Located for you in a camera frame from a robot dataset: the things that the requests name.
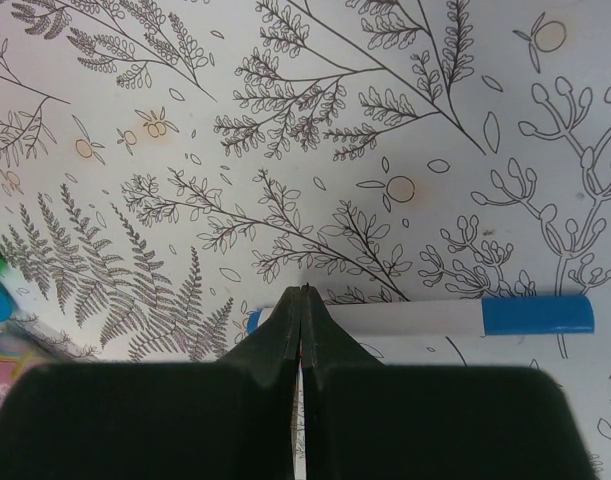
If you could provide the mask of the white pen blue cap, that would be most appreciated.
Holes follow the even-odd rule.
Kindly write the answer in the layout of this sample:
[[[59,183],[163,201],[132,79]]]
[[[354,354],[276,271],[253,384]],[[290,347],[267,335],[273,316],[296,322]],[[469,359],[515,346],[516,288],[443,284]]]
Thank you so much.
[[[531,296],[330,305],[333,320],[356,336],[592,334],[584,296]]]

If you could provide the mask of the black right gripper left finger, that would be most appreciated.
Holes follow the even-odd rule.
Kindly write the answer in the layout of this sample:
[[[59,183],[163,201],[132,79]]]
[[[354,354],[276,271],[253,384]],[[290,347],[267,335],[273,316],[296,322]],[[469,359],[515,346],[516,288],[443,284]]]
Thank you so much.
[[[290,479],[300,289],[220,359],[38,366],[0,411],[0,479]]]

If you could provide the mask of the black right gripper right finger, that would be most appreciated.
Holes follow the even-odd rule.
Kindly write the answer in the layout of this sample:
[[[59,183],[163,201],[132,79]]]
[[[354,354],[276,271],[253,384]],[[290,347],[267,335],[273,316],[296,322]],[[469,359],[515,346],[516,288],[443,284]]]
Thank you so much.
[[[310,479],[591,479],[563,391],[528,367],[387,366],[300,291]]]

